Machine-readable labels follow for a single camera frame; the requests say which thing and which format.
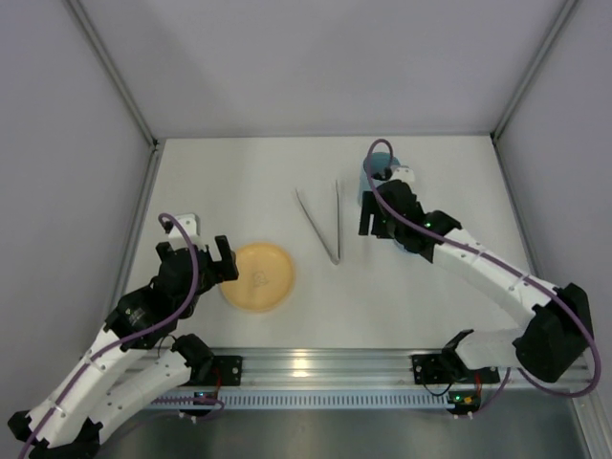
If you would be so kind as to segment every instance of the white wall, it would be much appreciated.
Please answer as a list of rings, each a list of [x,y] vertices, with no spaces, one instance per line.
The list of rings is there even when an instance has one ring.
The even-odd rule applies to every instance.
[[[503,135],[537,264],[590,297],[612,419],[612,3],[581,3]]]
[[[148,148],[59,1],[0,4],[0,451],[101,325]]]
[[[160,137],[488,133],[562,0],[85,0]]]

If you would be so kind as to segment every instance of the white robotic arm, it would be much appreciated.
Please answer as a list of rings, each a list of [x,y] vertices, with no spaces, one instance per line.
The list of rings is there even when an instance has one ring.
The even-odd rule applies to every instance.
[[[176,329],[180,318],[193,314],[201,294],[238,277],[225,236],[215,237],[221,260],[213,261],[208,246],[198,248],[197,216],[168,217],[174,223],[163,222],[168,242],[156,248],[158,275],[120,299],[94,344],[47,400],[9,420],[13,435],[26,442],[20,457],[29,445],[34,446],[32,458],[94,457],[123,422],[167,390],[204,381],[213,354],[195,335],[187,335],[140,374],[115,386],[132,363]]]
[[[455,336],[440,357],[453,379],[460,382],[470,370],[505,366],[522,367],[542,381],[556,382],[588,343],[553,298],[561,299],[592,336],[584,290],[574,284],[561,289],[537,279],[487,250],[444,212],[425,213],[410,188],[414,174],[409,168],[387,169],[386,174],[386,181],[376,188],[378,201],[373,191],[363,193],[360,235],[395,239],[407,251],[463,277],[516,324],[493,332],[464,330]]]

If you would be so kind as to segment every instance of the blue cup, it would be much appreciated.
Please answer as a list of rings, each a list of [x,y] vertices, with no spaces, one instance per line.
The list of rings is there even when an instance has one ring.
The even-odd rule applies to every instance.
[[[372,153],[372,175],[374,174],[384,174],[384,170],[389,167],[389,159],[390,155],[388,153]],[[360,175],[360,193],[357,197],[357,202],[360,203],[361,206],[361,198],[363,197],[364,191],[371,191],[372,188],[367,181],[367,173],[365,172],[365,164],[367,162],[367,158],[363,160],[361,164],[361,175]],[[397,158],[393,158],[391,165],[400,165],[400,161]],[[384,183],[383,180],[374,179],[374,186],[379,187]]]

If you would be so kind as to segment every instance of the tweezers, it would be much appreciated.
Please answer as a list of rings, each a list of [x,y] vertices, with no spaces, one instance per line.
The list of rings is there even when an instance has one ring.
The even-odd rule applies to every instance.
[[[342,254],[342,236],[341,236],[342,235],[342,231],[341,231],[341,219],[340,219],[340,192],[339,192],[338,180],[336,180],[337,253],[333,253],[332,249],[327,245],[327,242],[325,242],[325,238],[323,237],[323,233],[318,228],[317,223],[315,223],[315,220],[313,220],[313,217],[309,213],[309,211],[306,208],[306,206],[304,206],[304,203],[302,202],[302,200],[301,200],[301,198],[299,196],[299,191],[297,191],[297,188],[295,189],[295,196],[297,197],[297,201],[299,202],[299,205],[302,207],[302,210],[304,211],[304,214],[306,215],[306,218],[308,219],[308,222],[310,223],[310,226],[315,231],[315,234],[317,235],[319,242],[321,243],[321,245],[323,246],[323,248],[327,252],[327,255],[329,256],[330,261],[333,264],[335,264],[335,265],[339,265],[341,257],[342,257],[342,255],[341,255]]]

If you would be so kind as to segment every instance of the plate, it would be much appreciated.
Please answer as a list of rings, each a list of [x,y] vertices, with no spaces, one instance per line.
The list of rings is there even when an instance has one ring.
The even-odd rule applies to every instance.
[[[244,311],[271,311],[294,288],[294,262],[275,244],[258,242],[241,247],[236,252],[236,265],[238,280],[222,283],[221,292],[229,303]]]

